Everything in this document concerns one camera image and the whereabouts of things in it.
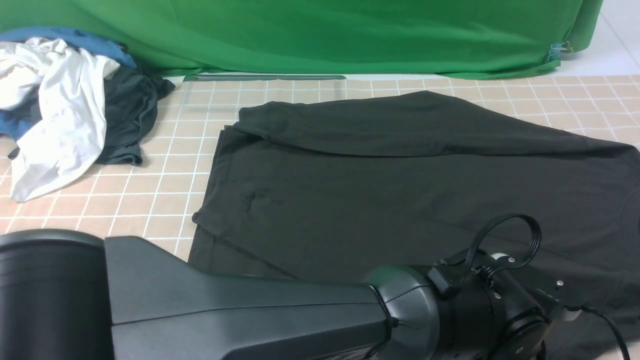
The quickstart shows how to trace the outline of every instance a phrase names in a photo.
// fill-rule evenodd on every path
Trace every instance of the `wire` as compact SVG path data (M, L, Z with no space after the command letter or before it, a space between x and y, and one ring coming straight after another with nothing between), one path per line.
M463 282L471 272L476 253L480 249L480 244L487 236L487 234L491 232L491 230L493 230L496 226L512 218L521 218L527 223L527 225L529 225L529 229L531 230L531 242L529 244L529 250L525 254L524 261L509 263L508 265L498 266L497 268L488 267L487 279L491 279L491 277L499 271L505 269L521 268L530 263L531 260L533 260L533 257L536 255L538 249L540 248L540 242L542 241L542 230L540 228L540 224L536 221L536 219L530 217L529 215L523 214L507 214L495 217L494 219L489 221L480 231L478 231L476 237L474 238L474 241L471 243L469 251L467 252L467 258L465 259L465 267L458 277L459 282Z
M620 332L616 324L613 322L613 320L611 320L611 318L605 315L605 313L603 313L602 311L588 304L585 306L582 306L581 309L586 313L591 313L596 316L599 316L600 318L603 318L609 324L609 327L611 328L611 331L613 331L613 334L615 335L616 340L618 340L618 346L620 347L620 351L622 351L622 358L624 360L631 360L631 355L629 355L629 349L627 349L627 344L625 343L625 339L622 337L622 333Z

